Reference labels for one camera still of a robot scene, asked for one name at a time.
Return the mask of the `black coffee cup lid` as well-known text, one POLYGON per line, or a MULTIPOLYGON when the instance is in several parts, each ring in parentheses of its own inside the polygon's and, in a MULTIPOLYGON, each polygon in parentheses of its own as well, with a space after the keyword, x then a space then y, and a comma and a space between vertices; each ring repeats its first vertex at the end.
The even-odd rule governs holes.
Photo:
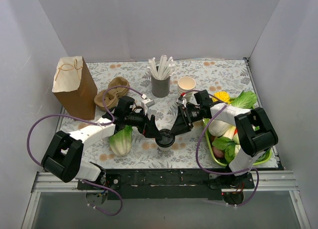
POLYGON ((163 145, 167 145, 167 144, 174 144, 175 142, 175 135, 172 134, 170 132, 169 129, 162 129, 159 131, 162 135, 161 139, 155 139, 156 144, 163 144, 163 145))

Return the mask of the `white paper coffee cup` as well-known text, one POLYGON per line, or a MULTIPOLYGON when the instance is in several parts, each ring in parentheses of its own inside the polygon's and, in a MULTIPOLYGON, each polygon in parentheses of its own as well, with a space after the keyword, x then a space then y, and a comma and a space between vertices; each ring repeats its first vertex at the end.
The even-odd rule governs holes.
POLYGON ((158 149, 159 150, 161 150, 161 151, 169 151, 169 150, 171 150, 173 144, 163 145, 163 144, 157 143, 157 145, 158 145, 158 149))

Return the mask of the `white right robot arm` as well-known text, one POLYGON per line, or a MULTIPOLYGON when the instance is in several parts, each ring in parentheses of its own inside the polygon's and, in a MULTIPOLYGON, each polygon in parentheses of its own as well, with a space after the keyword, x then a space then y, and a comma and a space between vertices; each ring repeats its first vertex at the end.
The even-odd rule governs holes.
POLYGON ((278 136, 263 108, 242 109, 228 105, 218 100, 213 102, 206 90, 194 90, 194 97, 198 107, 187 107, 187 103, 179 104, 178 115, 170 132, 177 136, 188 133, 193 128, 193 123, 204 118, 210 121, 201 133, 196 147, 196 162, 201 170, 215 175, 225 175, 225 183, 236 188, 243 182, 243 174, 257 169, 253 168, 256 160, 266 151, 278 144, 278 136), (198 159, 198 150, 202 138, 211 123, 221 120, 238 130, 238 138, 241 150, 229 164, 227 172, 215 172, 202 167, 198 159))

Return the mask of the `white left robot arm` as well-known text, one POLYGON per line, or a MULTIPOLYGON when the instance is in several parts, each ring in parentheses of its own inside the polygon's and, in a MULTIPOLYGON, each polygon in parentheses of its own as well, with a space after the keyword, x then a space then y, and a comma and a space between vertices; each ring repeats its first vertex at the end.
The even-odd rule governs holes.
POLYGON ((70 133, 58 131, 44 154, 41 166, 63 182, 84 179, 94 189, 101 189, 106 178, 101 174, 100 166, 82 159, 84 150, 105 138, 118 136, 128 127, 136 127, 145 138, 162 138, 155 116, 147 113, 154 101, 144 99, 139 106, 134 103, 133 98, 123 96, 111 113, 103 115, 97 122, 70 133))

